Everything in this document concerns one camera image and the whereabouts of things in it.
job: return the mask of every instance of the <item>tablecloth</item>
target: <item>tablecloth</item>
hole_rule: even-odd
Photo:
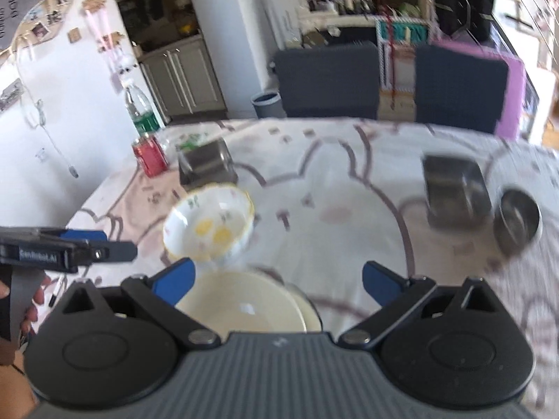
[[[362,287],[367,260],[403,276],[424,274],[439,284],[485,277],[536,355],[524,403],[540,419],[557,419],[559,162],[554,152],[469,131],[357,119],[241,120],[167,131],[225,138],[238,186],[252,197],[252,240],[227,269],[256,269],[295,284],[335,336],[379,307]],[[494,205],[504,187],[527,190],[542,209],[541,239],[506,260],[490,222],[476,231],[431,229],[421,167],[425,154],[475,159]],[[102,229],[112,240],[132,240],[139,256],[130,264],[82,269],[79,276],[96,285],[117,285],[132,274],[153,275],[168,265],[161,227],[185,194],[176,165],[148,179],[130,157],[69,227]],[[200,272],[212,269],[217,267],[197,266]],[[47,313],[42,307],[41,321]]]

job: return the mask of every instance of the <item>dark gray chair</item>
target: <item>dark gray chair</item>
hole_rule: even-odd
[[[377,118],[378,50],[373,43],[283,50],[275,63],[288,117]]]
[[[509,67],[437,46],[415,52],[415,121],[493,134],[501,119]]]

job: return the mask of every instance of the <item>trash can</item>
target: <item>trash can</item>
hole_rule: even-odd
[[[287,117],[278,91],[262,91],[252,96],[251,101],[258,119]]]

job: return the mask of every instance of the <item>pen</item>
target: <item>pen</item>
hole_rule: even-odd
[[[52,293],[52,296],[50,297],[50,301],[49,301],[49,307],[52,308],[54,306],[54,303],[57,301],[58,295],[60,294],[60,290],[62,289],[62,284],[64,283],[64,278],[66,276],[65,275],[61,275],[60,277],[58,277],[58,282],[57,282],[57,286],[54,287],[54,291]]]

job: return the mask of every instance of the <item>screw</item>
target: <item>screw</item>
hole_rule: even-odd
[[[348,345],[365,345],[371,341],[371,334],[362,329],[352,329],[342,335],[342,340]]]
[[[211,345],[217,340],[217,335],[209,329],[197,329],[188,335],[188,340],[195,345]]]

